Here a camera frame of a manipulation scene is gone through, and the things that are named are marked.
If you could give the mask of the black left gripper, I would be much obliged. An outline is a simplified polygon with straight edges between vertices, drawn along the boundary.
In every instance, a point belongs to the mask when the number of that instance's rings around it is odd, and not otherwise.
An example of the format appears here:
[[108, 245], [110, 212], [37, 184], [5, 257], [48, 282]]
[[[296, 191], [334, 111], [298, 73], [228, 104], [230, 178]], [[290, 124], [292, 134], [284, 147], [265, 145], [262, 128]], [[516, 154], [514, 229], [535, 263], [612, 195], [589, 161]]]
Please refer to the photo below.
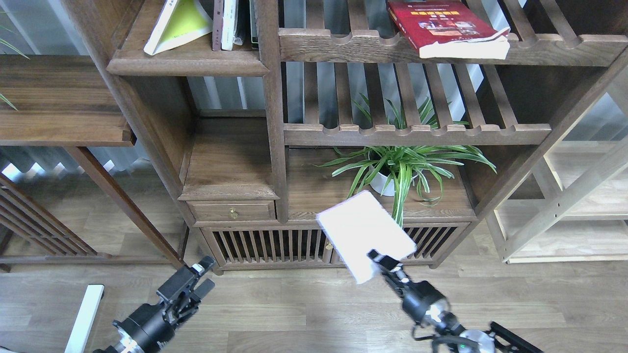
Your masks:
[[180, 268], [157, 290], [157, 304], [142, 304], [122, 322], [112, 322], [121, 336], [113, 353], [158, 353], [175, 335], [175, 331], [197, 313], [201, 300], [215, 288], [206, 279], [195, 290], [198, 280], [215, 266], [211, 255], [202, 257], [191, 267]]

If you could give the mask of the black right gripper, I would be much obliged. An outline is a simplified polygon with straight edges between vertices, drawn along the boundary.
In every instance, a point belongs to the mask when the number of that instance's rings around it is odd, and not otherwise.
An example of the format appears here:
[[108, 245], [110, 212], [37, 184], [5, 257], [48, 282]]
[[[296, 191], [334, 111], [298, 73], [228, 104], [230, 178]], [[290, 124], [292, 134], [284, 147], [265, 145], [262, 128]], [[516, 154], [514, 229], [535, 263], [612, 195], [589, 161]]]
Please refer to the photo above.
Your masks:
[[449, 327], [449, 302], [434, 286], [426, 280], [419, 283], [411, 281], [402, 263], [388, 255], [370, 250], [367, 256], [378, 264], [386, 282], [401, 299], [402, 310], [415, 324], [421, 327]]

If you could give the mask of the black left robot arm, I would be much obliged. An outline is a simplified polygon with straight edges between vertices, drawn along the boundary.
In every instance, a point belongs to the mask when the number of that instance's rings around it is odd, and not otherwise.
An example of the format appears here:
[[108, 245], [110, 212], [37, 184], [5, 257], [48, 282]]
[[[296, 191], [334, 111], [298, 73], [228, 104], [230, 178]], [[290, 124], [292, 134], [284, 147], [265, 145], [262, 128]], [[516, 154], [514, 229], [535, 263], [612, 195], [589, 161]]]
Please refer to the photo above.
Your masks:
[[114, 320], [121, 339], [108, 346], [106, 353], [158, 353], [175, 335], [175, 331], [197, 313], [202, 298], [215, 284], [206, 279], [198, 288], [198, 280], [216, 264], [206, 255], [191, 267], [182, 266], [157, 289], [157, 304], [142, 304], [122, 322]]

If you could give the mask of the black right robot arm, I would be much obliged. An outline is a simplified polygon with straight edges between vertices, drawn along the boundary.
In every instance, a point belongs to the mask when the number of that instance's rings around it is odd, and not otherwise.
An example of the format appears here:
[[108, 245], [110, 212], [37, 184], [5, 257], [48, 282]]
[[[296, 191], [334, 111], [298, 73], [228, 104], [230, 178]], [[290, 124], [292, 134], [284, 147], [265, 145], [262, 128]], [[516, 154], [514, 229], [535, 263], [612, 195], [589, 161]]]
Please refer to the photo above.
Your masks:
[[445, 345], [451, 353], [540, 353], [541, 349], [495, 322], [489, 330], [468, 330], [450, 311], [448, 299], [428, 281], [411, 281], [402, 263], [371, 250], [368, 257], [377, 264], [386, 282], [400, 297], [402, 310], [418, 327], [432, 326], [435, 333], [414, 340], [430, 340], [431, 350], [438, 352]]

